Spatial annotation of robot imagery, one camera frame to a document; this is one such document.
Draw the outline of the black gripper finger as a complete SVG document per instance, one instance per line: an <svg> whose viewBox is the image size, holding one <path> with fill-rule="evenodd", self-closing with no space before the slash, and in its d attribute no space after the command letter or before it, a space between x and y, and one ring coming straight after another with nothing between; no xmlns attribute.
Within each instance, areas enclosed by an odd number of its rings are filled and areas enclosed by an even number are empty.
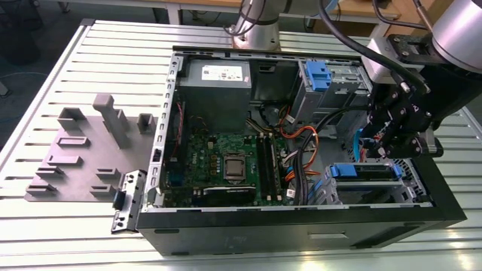
<svg viewBox="0 0 482 271"><path fill-rule="evenodd" d="M373 85L366 123L366 152L378 153L379 141L417 135L417 117L422 110L415 104L417 95L402 86Z"/></svg>
<svg viewBox="0 0 482 271"><path fill-rule="evenodd" d="M411 137L379 141L378 154L382 158L390 159L434 157L434 131L427 130Z"/></svg>

